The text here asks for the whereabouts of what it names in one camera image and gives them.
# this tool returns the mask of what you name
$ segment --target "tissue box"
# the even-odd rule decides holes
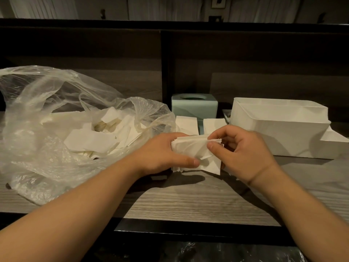
[[[236,97],[230,123],[261,133],[274,155],[329,158],[318,152],[331,123],[327,111],[313,101]]]
[[[176,116],[216,118],[218,101],[210,94],[178,94],[172,96],[172,112]]]

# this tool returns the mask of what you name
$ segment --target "gray wood grain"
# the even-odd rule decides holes
[[[278,157],[294,179],[349,221],[349,182],[329,160]],[[275,210],[261,195],[222,171],[171,173],[164,181],[142,181],[127,194],[116,217],[279,226]],[[0,212],[28,213],[38,206],[5,187],[0,178]]]

